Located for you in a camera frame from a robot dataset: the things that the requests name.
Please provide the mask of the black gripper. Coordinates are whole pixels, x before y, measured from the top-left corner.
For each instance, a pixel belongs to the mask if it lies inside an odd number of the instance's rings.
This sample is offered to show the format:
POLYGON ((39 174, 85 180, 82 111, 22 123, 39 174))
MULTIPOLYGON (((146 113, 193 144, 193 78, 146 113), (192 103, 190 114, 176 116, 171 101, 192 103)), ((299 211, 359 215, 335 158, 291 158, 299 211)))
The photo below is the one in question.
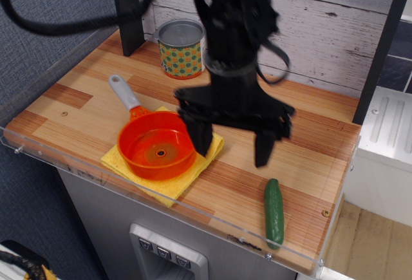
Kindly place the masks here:
POLYGON ((288 138, 295 109, 266 94, 258 83, 255 64, 229 69, 207 66, 211 82, 174 92, 179 114, 197 153, 206 157, 212 143, 212 125, 247 129, 256 134, 255 166, 265 166, 276 140, 288 138))

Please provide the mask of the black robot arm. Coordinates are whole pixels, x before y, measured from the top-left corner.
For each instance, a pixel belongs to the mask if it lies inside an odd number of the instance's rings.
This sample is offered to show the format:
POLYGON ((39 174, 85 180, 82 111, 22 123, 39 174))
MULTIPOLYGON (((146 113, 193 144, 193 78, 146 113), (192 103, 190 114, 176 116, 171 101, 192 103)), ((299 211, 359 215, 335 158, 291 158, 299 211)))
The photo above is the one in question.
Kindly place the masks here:
POLYGON ((258 50, 266 47, 288 62, 272 44, 277 13, 270 0, 193 0, 206 31, 206 86, 180 88, 179 115, 199 154, 206 154, 215 124, 255 133, 255 165, 265 166, 276 141, 287 138, 294 108, 271 97, 259 85, 264 76, 258 50))

